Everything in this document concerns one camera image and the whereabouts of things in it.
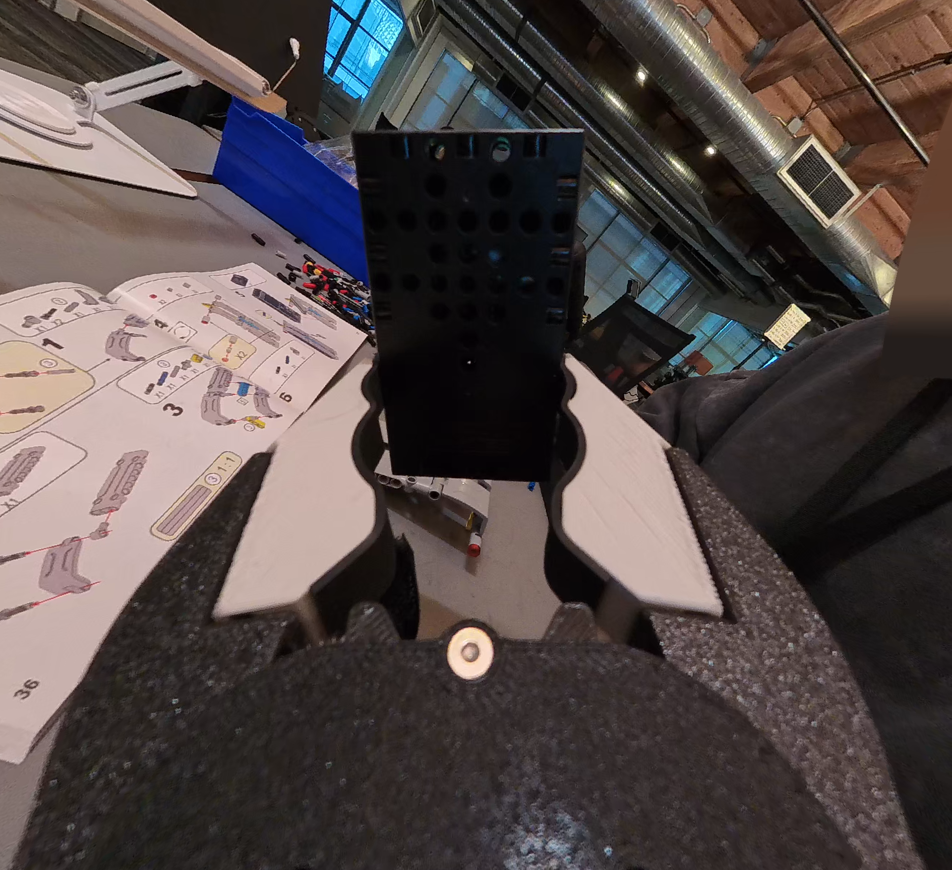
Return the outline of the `grey desk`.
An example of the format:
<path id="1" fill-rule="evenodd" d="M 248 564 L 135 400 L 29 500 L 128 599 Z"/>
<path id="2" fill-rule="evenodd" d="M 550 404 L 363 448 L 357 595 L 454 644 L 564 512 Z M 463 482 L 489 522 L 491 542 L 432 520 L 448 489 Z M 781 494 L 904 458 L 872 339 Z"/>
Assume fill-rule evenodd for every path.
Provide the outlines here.
<path id="1" fill-rule="evenodd" d="M 2 292 L 51 282 L 78 282 L 107 294 L 133 277 L 207 271 L 254 262 L 271 272 L 327 265 L 233 192 L 211 181 L 219 138 L 173 115 L 129 104 L 107 113 L 173 170 L 197 174 L 198 196 L 180 199 L 3 162 Z M 558 600 L 543 576 L 547 531 L 540 488 L 501 483 L 492 489 L 479 558 L 452 552 L 441 536 L 392 510 L 391 525 L 414 551 L 421 592 L 421 638 L 435 638 L 461 619 L 489 624 L 506 638 L 541 638 Z"/>

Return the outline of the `black perforated battery box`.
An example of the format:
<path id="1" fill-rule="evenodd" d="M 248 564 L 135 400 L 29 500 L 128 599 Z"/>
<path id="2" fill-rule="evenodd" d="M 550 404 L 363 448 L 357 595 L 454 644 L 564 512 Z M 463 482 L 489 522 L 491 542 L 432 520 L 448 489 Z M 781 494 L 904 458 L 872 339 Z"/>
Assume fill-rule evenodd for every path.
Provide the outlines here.
<path id="1" fill-rule="evenodd" d="M 393 471 L 547 479 L 584 132 L 374 130 L 352 147 Z"/>

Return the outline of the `pile of small pins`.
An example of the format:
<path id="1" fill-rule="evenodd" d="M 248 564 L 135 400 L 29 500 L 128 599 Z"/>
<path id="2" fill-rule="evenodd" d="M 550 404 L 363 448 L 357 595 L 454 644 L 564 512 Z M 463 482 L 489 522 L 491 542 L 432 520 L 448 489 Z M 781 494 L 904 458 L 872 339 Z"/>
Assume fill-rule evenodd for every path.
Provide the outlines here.
<path id="1" fill-rule="evenodd" d="M 301 239 L 293 238 L 290 248 L 281 247 L 252 232 L 249 238 L 272 253 L 282 264 L 274 276 L 287 287 L 287 294 L 278 297 L 267 290 L 259 301 L 263 314 L 292 320 L 292 314 L 315 318 L 324 324 L 333 314 L 368 337 L 375 332 L 372 318 L 370 290 L 363 282 L 351 277 L 323 256 L 307 251 Z"/>

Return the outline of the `grey building block assembly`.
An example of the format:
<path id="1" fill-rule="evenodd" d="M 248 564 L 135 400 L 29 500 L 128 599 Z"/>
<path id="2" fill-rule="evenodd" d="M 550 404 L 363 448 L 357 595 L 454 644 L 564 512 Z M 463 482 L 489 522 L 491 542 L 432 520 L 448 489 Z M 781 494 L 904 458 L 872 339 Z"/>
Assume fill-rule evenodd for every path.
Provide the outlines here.
<path id="1" fill-rule="evenodd" d="M 470 559 L 482 553 L 492 482 L 393 474 L 380 464 L 375 477 L 390 511 L 441 539 Z"/>

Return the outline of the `clear plastic bags bundle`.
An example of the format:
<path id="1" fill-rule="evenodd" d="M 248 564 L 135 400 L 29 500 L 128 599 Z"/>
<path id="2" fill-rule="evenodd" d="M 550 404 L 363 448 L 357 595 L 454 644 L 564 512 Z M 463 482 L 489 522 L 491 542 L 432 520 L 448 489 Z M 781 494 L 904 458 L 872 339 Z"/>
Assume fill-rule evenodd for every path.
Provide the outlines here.
<path id="1" fill-rule="evenodd" d="M 351 186 L 358 186 L 351 135 L 306 142 L 303 149 Z"/>

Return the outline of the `white desk stand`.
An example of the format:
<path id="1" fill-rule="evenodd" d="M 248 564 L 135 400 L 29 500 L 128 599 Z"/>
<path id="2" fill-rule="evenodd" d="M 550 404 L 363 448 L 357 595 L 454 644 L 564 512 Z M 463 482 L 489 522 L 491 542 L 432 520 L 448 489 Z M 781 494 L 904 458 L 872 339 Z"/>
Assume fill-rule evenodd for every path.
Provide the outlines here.
<path id="1" fill-rule="evenodd" d="M 147 0 L 70 1 L 166 61 L 67 93 L 2 71 L 2 160 L 196 198 L 190 183 L 113 126 L 106 111 L 203 81 L 254 103 L 271 94 L 268 81 Z"/>

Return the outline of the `building instruction booklet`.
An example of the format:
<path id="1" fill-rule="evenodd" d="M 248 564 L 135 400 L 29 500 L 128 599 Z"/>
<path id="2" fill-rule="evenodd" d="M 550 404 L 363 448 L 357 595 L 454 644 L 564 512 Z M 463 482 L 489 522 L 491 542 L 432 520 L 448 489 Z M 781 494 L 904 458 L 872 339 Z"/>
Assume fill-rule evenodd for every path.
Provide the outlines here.
<path id="1" fill-rule="evenodd" d="M 246 264 L 1 302 L 1 757 L 18 764 L 141 582 L 366 341 Z"/>

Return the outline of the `silver ventilation duct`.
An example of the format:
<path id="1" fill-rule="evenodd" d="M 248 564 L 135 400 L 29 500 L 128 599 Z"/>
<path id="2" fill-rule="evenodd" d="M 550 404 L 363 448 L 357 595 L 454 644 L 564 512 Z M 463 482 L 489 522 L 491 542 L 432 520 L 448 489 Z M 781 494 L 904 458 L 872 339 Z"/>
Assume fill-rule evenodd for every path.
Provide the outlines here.
<path id="1" fill-rule="evenodd" d="M 659 186 L 668 191 L 709 232 L 742 270 L 766 270 L 744 247 L 741 224 L 757 225 L 744 200 L 716 196 L 671 146 L 647 128 L 621 98 L 611 96 L 603 80 L 571 63 L 540 31 L 514 0 L 473 0 L 530 55 L 547 67 L 559 86 L 586 102 L 587 111 L 612 138 L 624 143 Z M 766 108 L 747 91 L 740 78 L 692 35 L 673 0 L 582 0 L 608 35 L 647 68 L 663 93 L 714 145 L 744 183 L 760 197 L 779 224 L 854 293 L 870 312 L 886 311 L 897 270 L 873 234 L 843 217 L 825 222 L 815 205 L 789 185 L 785 171 L 801 161 L 796 141 L 781 130 Z"/>

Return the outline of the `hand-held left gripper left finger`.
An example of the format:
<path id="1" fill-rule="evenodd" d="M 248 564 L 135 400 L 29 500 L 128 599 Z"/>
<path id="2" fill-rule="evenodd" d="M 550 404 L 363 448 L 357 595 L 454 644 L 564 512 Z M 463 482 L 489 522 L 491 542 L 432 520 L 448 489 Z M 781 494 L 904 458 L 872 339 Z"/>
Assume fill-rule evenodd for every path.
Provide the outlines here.
<path id="1" fill-rule="evenodd" d="M 213 607 L 215 621 L 290 610 L 313 641 L 381 602 L 398 571 L 375 468 L 375 365 L 353 364 L 280 437 Z"/>

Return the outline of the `white wall sign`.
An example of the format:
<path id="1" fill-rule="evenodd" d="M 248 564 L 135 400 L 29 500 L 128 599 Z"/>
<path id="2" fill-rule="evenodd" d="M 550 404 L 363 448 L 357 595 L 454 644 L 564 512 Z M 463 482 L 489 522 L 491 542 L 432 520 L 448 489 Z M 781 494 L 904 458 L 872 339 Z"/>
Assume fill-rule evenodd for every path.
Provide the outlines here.
<path id="1" fill-rule="evenodd" d="M 790 304 L 764 331 L 764 338 L 777 350 L 786 349 L 810 322 L 810 316 L 801 307 Z"/>

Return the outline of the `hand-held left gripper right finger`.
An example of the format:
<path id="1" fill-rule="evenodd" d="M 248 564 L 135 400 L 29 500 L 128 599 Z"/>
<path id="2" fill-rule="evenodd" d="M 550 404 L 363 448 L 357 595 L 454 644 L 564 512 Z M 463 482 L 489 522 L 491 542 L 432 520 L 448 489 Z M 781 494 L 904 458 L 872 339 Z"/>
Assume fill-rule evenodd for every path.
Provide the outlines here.
<path id="1" fill-rule="evenodd" d="M 656 612 L 724 619 L 671 446 L 569 354 L 564 377 L 546 507 L 554 591 L 617 643 Z"/>

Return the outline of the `blue plastic bin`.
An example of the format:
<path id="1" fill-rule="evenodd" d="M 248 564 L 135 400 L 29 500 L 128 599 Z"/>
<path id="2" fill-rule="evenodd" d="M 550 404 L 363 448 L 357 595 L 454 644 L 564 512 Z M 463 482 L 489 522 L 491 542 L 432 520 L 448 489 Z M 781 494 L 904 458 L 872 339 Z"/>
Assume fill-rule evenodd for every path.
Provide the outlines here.
<path id="1" fill-rule="evenodd" d="M 358 190 L 305 149 L 300 127 L 233 97 L 213 175 L 368 284 Z"/>

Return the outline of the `white vent panel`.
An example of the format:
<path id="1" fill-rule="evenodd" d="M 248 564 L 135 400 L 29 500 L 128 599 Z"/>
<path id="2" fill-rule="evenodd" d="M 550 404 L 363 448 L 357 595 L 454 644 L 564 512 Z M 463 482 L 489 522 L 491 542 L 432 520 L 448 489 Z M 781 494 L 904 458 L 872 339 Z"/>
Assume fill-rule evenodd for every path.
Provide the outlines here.
<path id="1" fill-rule="evenodd" d="M 776 175 L 826 229 L 848 218 L 861 200 L 861 190 L 813 135 L 800 141 Z"/>

